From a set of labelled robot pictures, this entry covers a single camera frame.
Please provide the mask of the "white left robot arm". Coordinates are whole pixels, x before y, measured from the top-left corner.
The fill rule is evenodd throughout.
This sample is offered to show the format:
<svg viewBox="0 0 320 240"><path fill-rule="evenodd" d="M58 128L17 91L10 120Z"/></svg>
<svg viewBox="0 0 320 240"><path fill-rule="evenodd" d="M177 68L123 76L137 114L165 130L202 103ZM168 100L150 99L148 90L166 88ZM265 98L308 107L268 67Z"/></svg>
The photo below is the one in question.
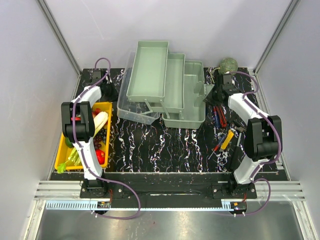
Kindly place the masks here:
<svg viewBox="0 0 320 240"><path fill-rule="evenodd" d="M71 147L67 159L57 159L58 173L82 169L80 196L103 198L111 191L105 179L108 165L112 103L101 97L116 97L110 72L94 69L91 82L72 101L61 104L62 139Z"/></svg>

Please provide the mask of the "translucent green tool box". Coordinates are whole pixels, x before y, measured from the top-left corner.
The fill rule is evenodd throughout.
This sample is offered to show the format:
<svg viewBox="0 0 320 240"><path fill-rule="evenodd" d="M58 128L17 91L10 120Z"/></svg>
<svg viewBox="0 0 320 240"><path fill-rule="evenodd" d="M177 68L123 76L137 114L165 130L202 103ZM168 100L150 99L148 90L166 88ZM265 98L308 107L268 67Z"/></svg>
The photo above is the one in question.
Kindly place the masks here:
<svg viewBox="0 0 320 240"><path fill-rule="evenodd" d="M140 40L131 52L117 101L121 119L151 125L197 130L206 119L203 63L171 53L168 41Z"/></svg>

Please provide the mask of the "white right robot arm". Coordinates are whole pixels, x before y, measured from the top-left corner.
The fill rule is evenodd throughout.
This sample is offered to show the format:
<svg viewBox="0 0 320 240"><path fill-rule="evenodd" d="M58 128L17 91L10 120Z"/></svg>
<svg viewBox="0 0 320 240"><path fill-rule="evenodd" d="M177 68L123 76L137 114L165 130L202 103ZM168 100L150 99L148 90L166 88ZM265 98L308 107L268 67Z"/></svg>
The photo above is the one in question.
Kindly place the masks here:
<svg viewBox="0 0 320 240"><path fill-rule="evenodd" d="M276 162L282 153L282 121L277 115L269 115L259 109L237 88L232 77L236 71L219 74L214 87L205 101L213 106L227 105L242 121L246 122L244 139L245 156L240 165L232 170L226 190L233 198L239 198L250 190L255 177L264 165Z"/></svg>

